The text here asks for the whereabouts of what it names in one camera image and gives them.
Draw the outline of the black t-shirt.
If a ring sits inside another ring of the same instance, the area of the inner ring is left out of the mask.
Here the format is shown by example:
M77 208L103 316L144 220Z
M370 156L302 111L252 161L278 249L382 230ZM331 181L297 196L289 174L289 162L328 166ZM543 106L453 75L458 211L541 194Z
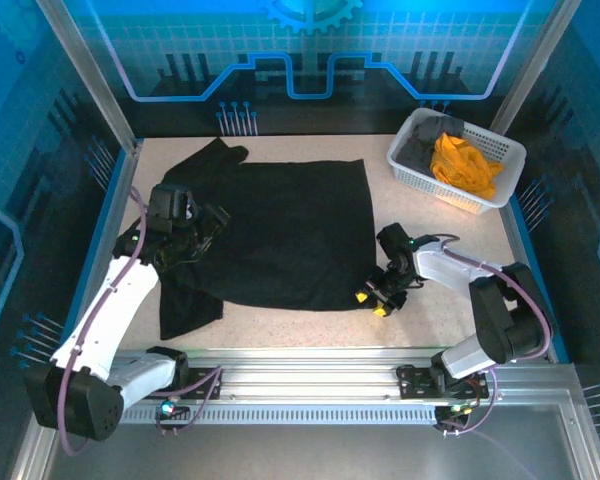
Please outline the black t-shirt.
M376 266L372 198L363 160L252 163L216 139L162 180L230 216L202 258L160 274L160 337L223 317L234 304L315 312L361 308Z

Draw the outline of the yellow t-shirt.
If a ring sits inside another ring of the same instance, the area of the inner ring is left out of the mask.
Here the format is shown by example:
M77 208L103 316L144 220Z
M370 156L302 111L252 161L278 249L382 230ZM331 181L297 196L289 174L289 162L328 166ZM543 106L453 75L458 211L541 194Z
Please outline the yellow t-shirt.
M504 170L500 162L487 160L467 140L446 133L435 142L430 168L437 181L484 200L494 197L494 179Z

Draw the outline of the grey t-shirt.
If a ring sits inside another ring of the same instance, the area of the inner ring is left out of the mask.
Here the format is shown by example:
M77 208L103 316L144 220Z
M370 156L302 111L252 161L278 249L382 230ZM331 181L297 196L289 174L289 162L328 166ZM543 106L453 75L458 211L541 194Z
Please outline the grey t-shirt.
M396 156L396 162L415 172L433 177L431 162L435 142L446 133L462 137L465 122L449 116L429 116L413 127L411 135Z

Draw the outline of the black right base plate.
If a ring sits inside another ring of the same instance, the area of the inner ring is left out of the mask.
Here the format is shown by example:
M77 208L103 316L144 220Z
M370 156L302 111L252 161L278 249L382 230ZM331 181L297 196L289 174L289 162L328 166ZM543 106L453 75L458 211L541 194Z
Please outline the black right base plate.
M485 400L490 397L485 374L455 379L441 368L401 365L395 370L400 397L407 399Z

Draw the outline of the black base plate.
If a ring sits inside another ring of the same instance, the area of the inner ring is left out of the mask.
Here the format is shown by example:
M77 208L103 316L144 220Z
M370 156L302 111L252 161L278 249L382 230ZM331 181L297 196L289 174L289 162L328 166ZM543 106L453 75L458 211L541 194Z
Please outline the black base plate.
M401 365L395 370L400 397L407 399L485 400L490 397L485 374L455 379L441 368Z
M223 368L192 368L189 371L190 384L188 390L182 395L186 400L219 400L222 382Z

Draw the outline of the aluminium mounting rail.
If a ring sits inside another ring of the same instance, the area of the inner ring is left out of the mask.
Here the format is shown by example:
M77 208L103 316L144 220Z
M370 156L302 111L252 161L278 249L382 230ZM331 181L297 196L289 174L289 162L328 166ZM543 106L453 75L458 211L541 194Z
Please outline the aluminium mounting rail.
M396 404L395 369L426 367L436 348L194 349L194 367L223 367L220 400L253 404ZM577 395L570 364L518 362L496 369L497 405L556 403Z

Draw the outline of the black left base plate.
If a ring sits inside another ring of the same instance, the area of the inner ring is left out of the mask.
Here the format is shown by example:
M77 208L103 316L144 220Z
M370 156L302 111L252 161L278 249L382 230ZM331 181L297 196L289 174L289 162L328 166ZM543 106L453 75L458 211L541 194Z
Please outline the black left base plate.
M219 400L222 382L223 368L192 368L189 371L190 384L188 390L182 395L186 400Z

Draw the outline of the aluminium frame post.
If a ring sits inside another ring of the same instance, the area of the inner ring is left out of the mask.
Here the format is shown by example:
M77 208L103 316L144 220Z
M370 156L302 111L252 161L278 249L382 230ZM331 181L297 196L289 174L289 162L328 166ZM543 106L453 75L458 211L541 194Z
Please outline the aluminium frame post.
M527 61L505 96L490 125L490 130L505 135L520 112L556 46L570 25L582 0L556 0L547 22Z
M35 0L116 140L134 154L138 141L63 0Z

